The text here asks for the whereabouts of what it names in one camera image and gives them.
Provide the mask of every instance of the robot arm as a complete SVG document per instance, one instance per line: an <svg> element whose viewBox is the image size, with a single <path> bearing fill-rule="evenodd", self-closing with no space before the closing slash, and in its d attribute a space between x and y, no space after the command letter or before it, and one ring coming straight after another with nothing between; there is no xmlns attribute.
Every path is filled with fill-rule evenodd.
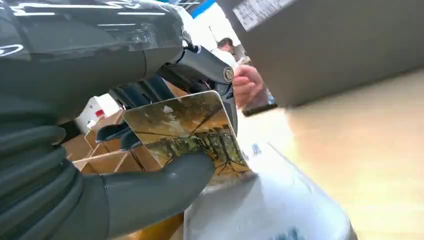
<svg viewBox="0 0 424 240"><path fill-rule="evenodd" d="M158 172L82 176L53 145L65 134L56 124L90 97L156 73L189 92L215 84L231 103L232 72L184 48L182 30L155 1L0 0L0 239L114 238L200 194L215 171L204 154Z"/></svg>

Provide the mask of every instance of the table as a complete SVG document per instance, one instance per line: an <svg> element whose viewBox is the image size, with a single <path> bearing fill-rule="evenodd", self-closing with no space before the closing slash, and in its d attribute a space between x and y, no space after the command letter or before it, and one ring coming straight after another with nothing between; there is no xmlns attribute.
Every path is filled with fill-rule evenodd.
<svg viewBox="0 0 424 240"><path fill-rule="evenodd" d="M424 239L424 70L238 127L241 144L270 142L340 203L358 239Z"/></svg>

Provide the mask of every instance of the photo of trees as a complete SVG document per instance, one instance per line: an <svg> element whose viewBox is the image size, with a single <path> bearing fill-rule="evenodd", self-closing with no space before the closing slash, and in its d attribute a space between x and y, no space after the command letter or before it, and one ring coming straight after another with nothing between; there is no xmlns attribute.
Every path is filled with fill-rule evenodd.
<svg viewBox="0 0 424 240"><path fill-rule="evenodd" d="M250 171L215 91L130 109L124 119L161 166L201 151L213 160L216 176L238 177Z"/></svg>

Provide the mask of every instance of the human hand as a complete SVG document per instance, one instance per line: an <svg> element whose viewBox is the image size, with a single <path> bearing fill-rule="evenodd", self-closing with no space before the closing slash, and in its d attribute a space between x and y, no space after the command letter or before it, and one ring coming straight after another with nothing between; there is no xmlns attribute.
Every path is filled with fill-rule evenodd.
<svg viewBox="0 0 424 240"><path fill-rule="evenodd" d="M235 104L243 108L249 104L264 87L264 80L256 68L249 65L240 65L234 71L232 81Z"/></svg>

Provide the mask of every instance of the label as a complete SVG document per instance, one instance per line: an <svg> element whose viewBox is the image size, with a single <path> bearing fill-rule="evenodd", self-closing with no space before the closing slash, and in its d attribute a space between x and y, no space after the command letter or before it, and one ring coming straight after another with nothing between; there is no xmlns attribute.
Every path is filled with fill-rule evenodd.
<svg viewBox="0 0 424 240"><path fill-rule="evenodd" d="M293 0L244 0L232 11L246 31L274 16Z"/></svg>

